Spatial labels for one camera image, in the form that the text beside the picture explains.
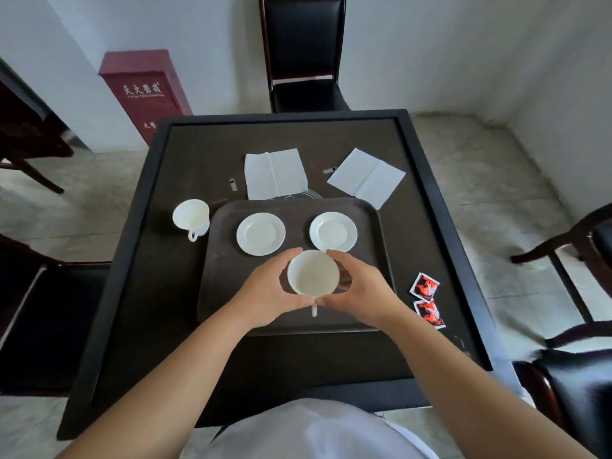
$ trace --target person's right arm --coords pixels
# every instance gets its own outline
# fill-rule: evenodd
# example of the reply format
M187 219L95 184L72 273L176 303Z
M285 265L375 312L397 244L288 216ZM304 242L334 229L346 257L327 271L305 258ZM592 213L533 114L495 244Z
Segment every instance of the person's right arm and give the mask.
M317 304L350 313L393 339L466 458L595 457L410 310L378 269L347 253L327 254L353 281L346 293L322 296Z

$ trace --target brown tray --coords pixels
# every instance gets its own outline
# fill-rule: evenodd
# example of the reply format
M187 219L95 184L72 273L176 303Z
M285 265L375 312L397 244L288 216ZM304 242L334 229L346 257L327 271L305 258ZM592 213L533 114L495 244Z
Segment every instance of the brown tray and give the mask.
M380 217L368 202L357 198L239 200L219 208L210 221L198 298L198 321L205 321L229 301L251 271L272 257L271 254L251 256L240 249L236 242L236 230L244 218L256 212L269 212L283 221L287 233L279 251L274 253L278 254L296 246L302 246L305 250L314 249L309 237L310 223L326 211L341 212L353 220L359 235L357 243L349 253L380 269L387 283L395 291ZM287 282L286 271L281 274L280 283L285 291L294 293ZM319 307L317 317L311 316L310 308L291 311L265 327L250 331L249 335L375 330L346 313Z

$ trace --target stone floor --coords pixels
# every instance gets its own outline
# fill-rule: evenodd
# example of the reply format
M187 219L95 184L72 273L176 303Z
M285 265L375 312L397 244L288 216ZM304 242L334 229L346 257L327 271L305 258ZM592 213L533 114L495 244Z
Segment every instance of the stone floor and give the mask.
M509 356L528 359L542 337L581 322L547 259L515 266L507 257L568 229L570 220L513 136L463 116L414 118L414 125ZM66 189L58 196L16 171L0 171L0 233L68 261L111 260L145 152L33 160ZM612 319L612 300L583 264L561 259L596 319ZM569 351L611 347L593 339ZM0 397L3 457L51 458L65 406L61 398ZM419 435L441 458L461 457L431 408L384 413ZM195 458L216 428L194 431L182 458Z

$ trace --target white napkin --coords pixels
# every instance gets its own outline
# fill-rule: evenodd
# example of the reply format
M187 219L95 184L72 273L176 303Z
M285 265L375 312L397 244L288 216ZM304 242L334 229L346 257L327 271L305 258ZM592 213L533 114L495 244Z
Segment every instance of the white napkin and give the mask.
M308 179L297 148L260 155L244 161L249 200L270 200L308 190Z
M405 175L400 169L355 148L327 183L380 209Z

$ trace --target dark wooden table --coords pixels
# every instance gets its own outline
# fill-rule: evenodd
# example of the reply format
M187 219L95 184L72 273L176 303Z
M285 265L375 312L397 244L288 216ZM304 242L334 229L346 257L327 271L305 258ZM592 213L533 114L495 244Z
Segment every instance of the dark wooden table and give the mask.
M347 196L326 183L323 171L355 147L406 171L380 209L400 298L412 308L408 289L419 271L440 280L436 303L447 325L441 332L520 393L406 111L182 117L163 123L149 150L58 439L82 432L198 325L206 237L189 242L172 224L174 207L200 198L214 211L246 199L245 154L289 148L299 149L310 189L325 198ZM198 426L302 397L366 411L428 405L380 331L250 337L229 358Z

